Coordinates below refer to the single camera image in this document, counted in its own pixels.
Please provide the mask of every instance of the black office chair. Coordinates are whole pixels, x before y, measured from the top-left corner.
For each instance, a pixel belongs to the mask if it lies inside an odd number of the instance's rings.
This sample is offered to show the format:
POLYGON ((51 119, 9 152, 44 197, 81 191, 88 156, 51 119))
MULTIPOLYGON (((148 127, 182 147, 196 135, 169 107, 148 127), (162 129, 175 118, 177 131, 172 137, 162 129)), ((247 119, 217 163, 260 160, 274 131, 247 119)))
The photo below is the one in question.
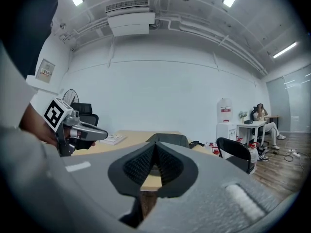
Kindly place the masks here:
MULTIPOLYGON (((253 110, 253 111, 251 112, 251 114, 250 114, 250 119, 254 121, 254 113, 257 111, 257 107, 254 106, 253 108, 254 108, 254 110, 253 110)), ((261 142, 261 140, 262 140, 262 134, 263 134, 261 129, 263 129, 263 126, 261 126, 261 127, 258 128, 258 136, 257 136, 257 139, 258 139, 259 142, 261 142)), ((251 133, 252 133, 252 135, 255 135, 255 129, 252 129, 251 133)))
POLYGON ((225 151, 233 156, 226 160, 237 166, 239 169, 250 174, 255 165, 251 163, 251 154, 244 144, 237 141, 232 141, 223 137, 217 139, 217 147, 219 149, 219 157, 222 156, 222 151, 225 151))
MULTIPOLYGON (((98 115, 93 114, 92 105, 90 103, 72 103, 70 105, 74 110, 79 112, 80 121, 97 126, 98 115)), ((92 146, 92 141, 77 141, 77 139, 71 139, 76 141, 76 149, 89 149, 92 146)))

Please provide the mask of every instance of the wooden desk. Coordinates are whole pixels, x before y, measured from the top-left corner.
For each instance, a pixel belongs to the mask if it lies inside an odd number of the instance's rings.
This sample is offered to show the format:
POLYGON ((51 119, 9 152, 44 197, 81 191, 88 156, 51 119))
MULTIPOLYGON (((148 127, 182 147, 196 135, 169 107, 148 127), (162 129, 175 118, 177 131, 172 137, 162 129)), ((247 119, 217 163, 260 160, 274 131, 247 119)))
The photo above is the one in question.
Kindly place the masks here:
MULTIPOLYGON (((133 146, 142 142, 146 142, 152 135, 155 133, 171 133, 171 134, 181 134, 180 132, 154 132, 154 131, 125 131, 120 130, 116 132, 116 134, 123 134, 127 136, 126 139, 119 142, 116 145, 109 145, 105 143, 97 142, 95 146, 90 147, 88 150, 76 150, 73 155, 83 155, 83 154, 93 154, 93 153, 102 153, 108 151, 114 151, 118 149, 123 149, 129 146, 133 146)), ((204 147, 197 145, 193 149, 189 149, 189 151, 198 151, 205 154, 214 155, 211 151, 208 151, 204 147)), ((159 176, 148 175, 144 184, 141 186, 142 191, 157 191, 162 186, 161 178, 159 176)))
POLYGON ((278 119, 280 116, 265 116, 264 118, 268 118, 269 122, 273 122, 273 119, 276 118, 276 127, 278 128, 278 119))
MULTIPOLYGON (((266 130, 266 121, 253 121, 252 124, 244 124, 244 123, 238 123, 237 124, 237 133, 238 135, 239 133, 239 128, 248 128, 248 129, 255 129, 255 137, 254 137, 254 142, 257 142, 257 138, 258 138, 258 129, 263 126, 263 130, 262 130, 262 140, 261 140, 261 144, 263 145, 263 141, 264 141, 264 133, 266 130)), ((246 144, 248 145, 249 142, 249 134, 247 134, 247 142, 246 144)))

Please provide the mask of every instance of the air conditioner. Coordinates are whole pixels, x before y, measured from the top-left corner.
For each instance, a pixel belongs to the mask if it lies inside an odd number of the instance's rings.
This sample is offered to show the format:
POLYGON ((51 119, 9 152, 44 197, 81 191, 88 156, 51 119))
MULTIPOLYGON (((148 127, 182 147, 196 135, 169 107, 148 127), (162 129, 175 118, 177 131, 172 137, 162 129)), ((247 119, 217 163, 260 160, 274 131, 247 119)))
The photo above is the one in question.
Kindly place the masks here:
POLYGON ((148 34, 156 14, 150 12, 149 0, 129 0, 106 6, 108 23, 114 36, 148 34))

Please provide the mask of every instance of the hand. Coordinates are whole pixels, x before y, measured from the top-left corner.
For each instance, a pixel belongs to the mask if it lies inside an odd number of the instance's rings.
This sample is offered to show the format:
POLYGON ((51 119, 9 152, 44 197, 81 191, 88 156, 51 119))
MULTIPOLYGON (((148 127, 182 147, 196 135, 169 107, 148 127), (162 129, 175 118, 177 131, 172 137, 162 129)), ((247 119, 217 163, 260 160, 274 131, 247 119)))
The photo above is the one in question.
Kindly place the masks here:
MULTIPOLYGON (((54 131, 44 121, 42 116, 33 108, 31 104, 28 105, 23 118, 20 122, 20 128, 34 134, 39 140, 52 144, 58 148, 57 139, 54 131)), ((65 137, 70 136, 70 129, 65 129, 65 137)))

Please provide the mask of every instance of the white pants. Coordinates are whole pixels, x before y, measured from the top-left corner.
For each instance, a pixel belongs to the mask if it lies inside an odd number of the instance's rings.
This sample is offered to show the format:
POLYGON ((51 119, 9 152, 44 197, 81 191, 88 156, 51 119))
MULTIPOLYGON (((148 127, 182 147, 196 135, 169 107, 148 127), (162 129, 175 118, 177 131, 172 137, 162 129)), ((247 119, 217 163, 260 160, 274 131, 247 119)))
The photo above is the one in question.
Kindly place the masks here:
POLYGON ((271 122, 266 124, 266 132, 270 133, 272 138, 272 145, 276 145, 276 138, 280 134, 277 130, 276 124, 271 122))

